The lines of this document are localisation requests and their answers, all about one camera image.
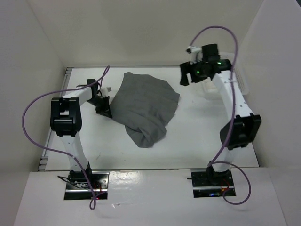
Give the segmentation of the grey pleated skirt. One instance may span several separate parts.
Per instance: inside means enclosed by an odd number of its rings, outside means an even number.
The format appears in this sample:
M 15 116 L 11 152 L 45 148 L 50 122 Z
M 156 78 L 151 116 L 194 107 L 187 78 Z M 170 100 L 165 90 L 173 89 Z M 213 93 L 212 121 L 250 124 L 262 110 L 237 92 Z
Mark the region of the grey pleated skirt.
M 150 148 L 166 136 L 179 99 L 166 80 L 127 72 L 110 104 L 112 118 L 139 148 Z

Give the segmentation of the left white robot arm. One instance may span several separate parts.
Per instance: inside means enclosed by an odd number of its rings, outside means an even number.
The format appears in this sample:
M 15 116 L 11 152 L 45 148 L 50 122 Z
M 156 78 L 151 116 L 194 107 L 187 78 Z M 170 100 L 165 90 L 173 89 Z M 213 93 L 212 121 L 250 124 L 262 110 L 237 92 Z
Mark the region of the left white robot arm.
M 85 86 L 51 100 L 50 127 L 63 142 L 70 163 L 70 177 L 88 188 L 94 177 L 89 161 L 85 157 L 79 132 L 82 128 L 81 106 L 89 103 L 98 115 L 112 117 L 110 110 L 110 87 L 101 87 L 95 79 L 88 79 Z

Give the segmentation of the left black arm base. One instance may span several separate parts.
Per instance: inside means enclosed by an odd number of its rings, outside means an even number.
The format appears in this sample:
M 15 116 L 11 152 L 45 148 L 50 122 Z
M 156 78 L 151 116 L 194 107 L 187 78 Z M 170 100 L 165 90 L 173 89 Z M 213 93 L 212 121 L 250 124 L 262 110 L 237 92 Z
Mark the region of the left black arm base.
M 108 197 L 109 172 L 87 174 L 97 200 Z M 91 200 L 93 198 L 90 186 L 82 172 L 70 171 L 67 177 L 57 176 L 65 187 L 64 200 Z

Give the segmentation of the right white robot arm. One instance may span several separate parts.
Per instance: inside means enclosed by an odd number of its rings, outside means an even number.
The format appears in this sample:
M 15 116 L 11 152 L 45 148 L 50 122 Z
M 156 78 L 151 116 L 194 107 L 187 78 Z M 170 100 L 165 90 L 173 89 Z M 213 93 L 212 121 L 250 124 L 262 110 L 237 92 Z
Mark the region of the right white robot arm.
M 235 156 L 254 141 L 261 125 L 261 116 L 254 114 L 247 105 L 232 62 L 221 58 L 217 44 L 188 46 L 186 51 L 192 58 L 180 65 L 180 84 L 188 86 L 209 79 L 222 98 L 229 120 L 220 131 L 222 151 L 216 154 L 207 167 L 206 180 L 216 185 L 222 180 L 222 173 L 230 169 Z

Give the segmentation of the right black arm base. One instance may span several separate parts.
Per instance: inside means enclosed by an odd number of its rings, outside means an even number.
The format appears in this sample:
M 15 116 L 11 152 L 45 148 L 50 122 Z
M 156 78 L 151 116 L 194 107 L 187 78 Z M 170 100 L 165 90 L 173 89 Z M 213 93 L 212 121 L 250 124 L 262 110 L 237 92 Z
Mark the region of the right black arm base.
M 230 170 L 225 172 L 212 172 L 211 169 L 196 169 L 190 171 L 187 180 L 192 182 L 194 198 L 209 198 L 236 196 L 234 182 Z

